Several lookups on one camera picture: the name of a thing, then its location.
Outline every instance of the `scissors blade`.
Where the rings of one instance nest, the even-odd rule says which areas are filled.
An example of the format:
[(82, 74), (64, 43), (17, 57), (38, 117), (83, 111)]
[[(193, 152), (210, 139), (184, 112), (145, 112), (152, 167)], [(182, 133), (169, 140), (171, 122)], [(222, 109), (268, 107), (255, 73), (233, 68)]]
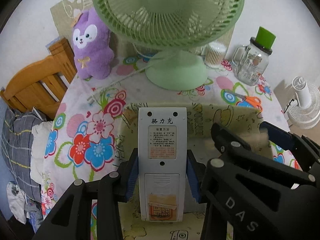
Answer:
[(233, 91), (231, 91), (231, 90), (229, 90), (229, 89), (225, 89), (225, 91), (228, 92), (228, 93), (231, 94), (231, 95), (234, 95), (234, 96), (239, 97), (239, 98), (241, 98), (241, 99), (245, 99), (245, 96), (244, 96), (244, 95), (240, 95), (240, 94), (238, 94), (238, 93), (236, 93), (236, 92), (233, 92)]

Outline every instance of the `instruction label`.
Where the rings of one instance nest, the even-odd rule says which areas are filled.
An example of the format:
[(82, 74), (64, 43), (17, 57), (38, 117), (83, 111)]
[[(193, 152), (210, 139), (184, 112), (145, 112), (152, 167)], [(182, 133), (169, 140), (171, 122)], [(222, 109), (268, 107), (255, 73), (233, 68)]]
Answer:
[(148, 158), (173, 160), (177, 157), (177, 127), (148, 127)]

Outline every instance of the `cotton swab container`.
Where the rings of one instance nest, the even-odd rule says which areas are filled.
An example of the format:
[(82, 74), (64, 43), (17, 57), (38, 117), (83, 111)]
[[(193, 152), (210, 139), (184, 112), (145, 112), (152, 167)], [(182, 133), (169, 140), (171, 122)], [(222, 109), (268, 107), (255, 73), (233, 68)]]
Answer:
[(225, 45), (216, 41), (210, 42), (206, 46), (204, 63), (211, 68), (220, 65), (226, 53), (227, 47)]

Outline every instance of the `black cable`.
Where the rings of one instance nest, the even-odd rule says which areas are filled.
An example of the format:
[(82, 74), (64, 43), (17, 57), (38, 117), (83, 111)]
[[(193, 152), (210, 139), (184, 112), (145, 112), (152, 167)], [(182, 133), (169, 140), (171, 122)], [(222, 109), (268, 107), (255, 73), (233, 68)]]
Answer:
[(291, 105), (291, 103), (294, 101), (294, 99), (291, 99), (291, 101), (289, 102), (288, 106), (287, 106), (287, 109), (284, 111), (284, 114), (285, 112), (288, 110), (289, 106)]

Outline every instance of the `fan base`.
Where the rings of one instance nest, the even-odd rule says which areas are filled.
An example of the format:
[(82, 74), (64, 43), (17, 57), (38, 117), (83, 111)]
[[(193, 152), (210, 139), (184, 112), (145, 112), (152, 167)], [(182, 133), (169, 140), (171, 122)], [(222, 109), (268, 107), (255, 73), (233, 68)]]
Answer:
[(208, 78), (201, 57), (183, 50), (165, 50), (148, 62), (147, 78), (168, 90), (192, 90), (202, 86)]

